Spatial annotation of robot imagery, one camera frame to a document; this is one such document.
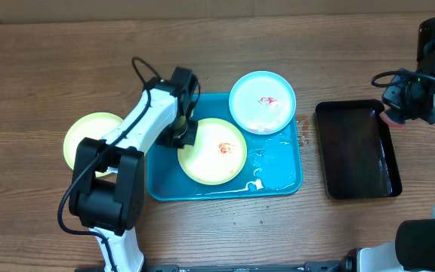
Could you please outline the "pink and black sponge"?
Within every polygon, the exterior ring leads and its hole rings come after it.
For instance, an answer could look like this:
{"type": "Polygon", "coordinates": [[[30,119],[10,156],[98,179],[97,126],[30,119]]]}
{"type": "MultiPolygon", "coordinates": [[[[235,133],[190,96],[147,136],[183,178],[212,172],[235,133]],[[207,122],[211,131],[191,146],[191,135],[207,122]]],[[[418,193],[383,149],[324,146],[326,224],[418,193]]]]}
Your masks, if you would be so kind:
{"type": "Polygon", "coordinates": [[[388,109],[379,114],[381,119],[390,127],[401,128],[406,124],[404,116],[401,112],[388,109]]]}

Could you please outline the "light blue plate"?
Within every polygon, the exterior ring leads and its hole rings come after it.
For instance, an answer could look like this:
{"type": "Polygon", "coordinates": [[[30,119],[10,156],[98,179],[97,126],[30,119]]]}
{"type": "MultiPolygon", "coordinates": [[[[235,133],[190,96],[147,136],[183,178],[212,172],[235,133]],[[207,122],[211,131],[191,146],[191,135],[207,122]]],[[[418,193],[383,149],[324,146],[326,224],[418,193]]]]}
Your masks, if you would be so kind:
{"type": "Polygon", "coordinates": [[[273,134],[286,127],[296,110],[293,87],[269,71],[244,75],[232,87],[230,113],[243,129],[254,134],[273,134]]]}

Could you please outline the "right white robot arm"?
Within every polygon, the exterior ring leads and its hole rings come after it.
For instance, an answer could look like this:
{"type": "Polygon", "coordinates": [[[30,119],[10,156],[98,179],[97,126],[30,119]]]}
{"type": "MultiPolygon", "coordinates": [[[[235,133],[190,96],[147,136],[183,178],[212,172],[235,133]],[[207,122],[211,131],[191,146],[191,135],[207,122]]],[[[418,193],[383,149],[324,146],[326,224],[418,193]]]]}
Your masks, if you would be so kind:
{"type": "MultiPolygon", "coordinates": [[[[387,109],[381,118],[391,126],[422,119],[435,124],[435,17],[418,28],[417,67],[393,70],[372,77],[383,88],[387,109]]],[[[435,271],[435,204],[429,219],[404,221],[393,241],[351,250],[338,271],[435,271]]]]}

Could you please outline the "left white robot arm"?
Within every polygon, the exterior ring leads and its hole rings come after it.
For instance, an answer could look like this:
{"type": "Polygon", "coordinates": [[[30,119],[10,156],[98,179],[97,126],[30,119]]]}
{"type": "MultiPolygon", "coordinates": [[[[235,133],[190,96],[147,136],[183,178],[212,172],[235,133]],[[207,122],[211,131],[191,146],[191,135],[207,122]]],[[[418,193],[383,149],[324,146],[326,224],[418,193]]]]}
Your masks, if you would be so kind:
{"type": "Polygon", "coordinates": [[[145,155],[154,144],[194,145],[198,124],[190,116],[199,96],[191,70],[176,67],[169,80],[155,75],[117,128],[77,146],[72,183],[60,206],[79,218],[82,236],[97,239],[104,258],[101,271],[142,270],[134,226],[143,209],[145,155]]]}

